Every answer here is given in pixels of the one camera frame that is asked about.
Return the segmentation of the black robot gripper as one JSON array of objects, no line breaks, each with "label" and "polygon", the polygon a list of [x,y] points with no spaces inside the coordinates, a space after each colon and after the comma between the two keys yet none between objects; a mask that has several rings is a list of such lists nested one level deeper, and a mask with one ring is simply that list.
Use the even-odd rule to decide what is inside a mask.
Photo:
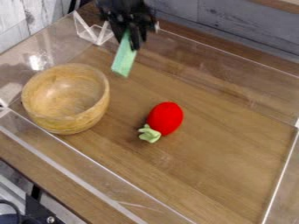
[{"label": "black robot gripper", "polygon": [[95,0],[99,18],[109,22],[117,42],[128,29],[129,43],[137,51],[146,41],[146,31],[156,30],[156,18],[145,0]]}]

